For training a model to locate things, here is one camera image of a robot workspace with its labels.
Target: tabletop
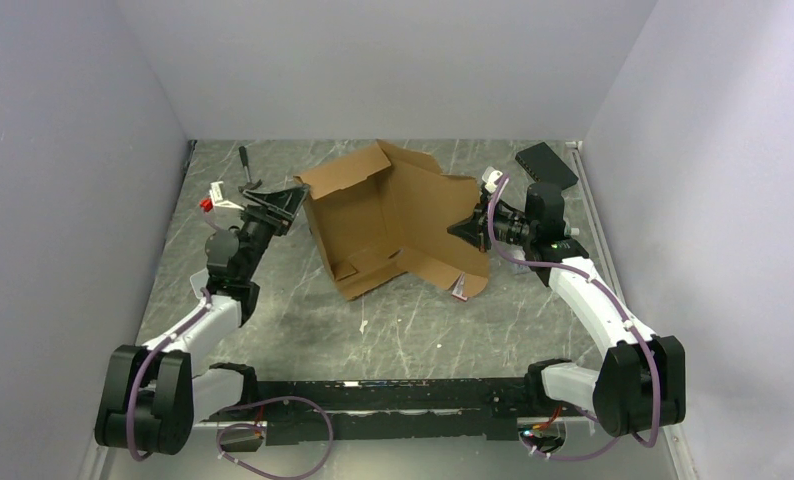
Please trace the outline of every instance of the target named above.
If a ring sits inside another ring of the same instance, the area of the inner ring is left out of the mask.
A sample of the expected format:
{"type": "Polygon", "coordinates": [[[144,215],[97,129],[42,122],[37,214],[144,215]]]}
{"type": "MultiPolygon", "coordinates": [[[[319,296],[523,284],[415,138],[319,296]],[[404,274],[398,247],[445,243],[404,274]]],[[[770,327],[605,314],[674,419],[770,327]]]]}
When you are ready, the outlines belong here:
{"type": "MultiPolygon", "coordinates": [[[[538,141],[390,140],[432,154],[452,174],[478,177],[493,165],[512,180],[503,198],[522,207],[531,180],[515,153],[538,141]]],[[[293,176],[370,144],[372,140],[200,141],[185,175],[164,253],[138,335],[144,342],[171,327],[195,305],[189,276],[205,267],[212,228],[199,201],[222,180],[233,201],[245,183],[238,147],[246,146],[254,180],[263,191],[293,184],[293,176]]],[[[565,162],[564,142],[547,142],[565,162]]],[[[606,278],[581,183],[564,193],[577,239],[606,278]]],[[[218,222],[232,225],[234,217],[218,222]]],[[[371,380],[512,377],[530,363],[569,358],[599,369],[597,349],[571,309],[531,273],[516,273],[489,256],[485,290],[461,302],[411,274],[353,301],[335,289],[301,211],[289,233],[274,238],[254,276],[261,287],[250,320],[208,355],[215,362],[245,363],[263,380],[371,380]]]]}

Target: gray marble surface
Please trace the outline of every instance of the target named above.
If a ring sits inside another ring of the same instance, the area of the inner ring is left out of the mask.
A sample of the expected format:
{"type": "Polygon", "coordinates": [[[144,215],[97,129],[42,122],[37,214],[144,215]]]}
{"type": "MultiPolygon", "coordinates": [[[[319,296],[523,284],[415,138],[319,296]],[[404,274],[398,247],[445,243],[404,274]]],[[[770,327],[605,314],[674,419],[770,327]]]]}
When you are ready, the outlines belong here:
{"type": "MultiPolygon", "coordinates": [[[[223,180],[233,201],[244,183],[237,149],[246,145],[253,176],[265,190],[281,189],[293,175],[349,153],[371,140],[201,141],[187,172],[168,231],[164,254],[139,333],[146,341],[172,326],[195,305],[189,276],[204,268],[211,228],[197,203],[209,183],[223,180]]],[[[537,141],[397,140],[434,155],[445,171],[479,176],[488,165],[510,172],[503,197],[523,205],[531,182],[515,152],[537,141]]],[[[548,142],[562,155],[563,142],[548,142]]],[[[578,184],[565,193],[566,216],[601,268],[595,235],[578,184]]],[[[219,218],[231,225],[234,217],[219,218]]],[[[261,286],[256,313],[203,362],[246,363],[264,380],[348,380],[521,376],[541,359],[564,357],[589,368],[601,359],[573,312],[535,275],[513,273],[490,254],[486,289],[466,303],[411,274],[348,302],[324,272],[304,213],[276,238],[254,277],[261,286]],[[360,331],[367,322],[364,332],[360,331]]]]}

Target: open cardboard box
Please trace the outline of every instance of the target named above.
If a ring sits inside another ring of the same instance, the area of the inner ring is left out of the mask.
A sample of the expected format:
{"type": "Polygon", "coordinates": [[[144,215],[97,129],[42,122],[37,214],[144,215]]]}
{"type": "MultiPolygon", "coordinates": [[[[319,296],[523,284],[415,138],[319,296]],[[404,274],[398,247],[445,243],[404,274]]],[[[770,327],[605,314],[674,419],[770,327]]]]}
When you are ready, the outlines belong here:
{"type": "Polygon", "coordinates": [[[353,299],[411,272],[463,298],[488,283],[488,255],[447,233],[479,202],[474,178],[445,175],[431,155],[377,140],[295,177],[323,264],[353,299]]]}

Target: marble table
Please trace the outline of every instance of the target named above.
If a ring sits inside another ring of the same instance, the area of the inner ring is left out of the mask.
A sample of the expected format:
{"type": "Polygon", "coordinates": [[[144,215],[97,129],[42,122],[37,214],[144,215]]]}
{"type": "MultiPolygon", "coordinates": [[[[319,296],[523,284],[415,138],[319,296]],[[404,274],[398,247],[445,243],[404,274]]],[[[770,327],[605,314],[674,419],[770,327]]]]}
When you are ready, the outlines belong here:
{"type": "MultiPolygon", "coordinates": [[[[155,285],[138,336],[162,333],[195,305],[189,276],[204,268],[211,227],[197,203],[210,182],[223,180],[240,200],[244,183],[238,147],[245,145],[254,178],[266,191],[293,182],[293,175],[369,144],[371,140],[200,141],[185,176],[168,230],[155,285]]],[[[454,174],[479,176],[487,166],[510,172],[504,199],[522,206],[531,183],[515,153],[538,141],[392,140],[431,153],[454,174]]],[[[563,142],[548,142],[562,158],[563,142]]],[[[564,192],[566,216],[604,278],[595,232],[581,184],[564,192]]],[[[226,224],[231,225],[234,217],[226,224]]],[[[303,212],[287,236],[275,238],[254,277],[261,286],[250,321],[223,340],[203,362],[255,367],[263,380],[358,380],[522,376],[537,360],[571,358],[598,369],[601,359],[573,312],[530,273],[490,254],[486,289],[466,303],[405,274],[346,301],[324,272],[303,212]],[[367,322],[364,331],[360,330],[367,322]]]]}

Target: wall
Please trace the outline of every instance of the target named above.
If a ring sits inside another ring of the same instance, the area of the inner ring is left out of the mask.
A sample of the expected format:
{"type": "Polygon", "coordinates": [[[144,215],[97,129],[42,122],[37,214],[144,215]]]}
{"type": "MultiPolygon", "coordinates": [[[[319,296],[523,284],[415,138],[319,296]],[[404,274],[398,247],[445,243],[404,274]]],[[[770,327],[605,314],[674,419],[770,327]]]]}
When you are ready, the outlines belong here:
{"type": "Polygon", "coordinates": [[[77,475],[185,147],[113,2],[0,2],[0,480],[77,475]]]}
{"type": "Polygon", "coordinates": [[[794,479],[794,1],[660,0],[585,146],[701,477],[794,479]]]}
{"type": "Polygon", "coordinates": [[[655,0],[119,0],[192,138],[582,138],[655,0]]]}

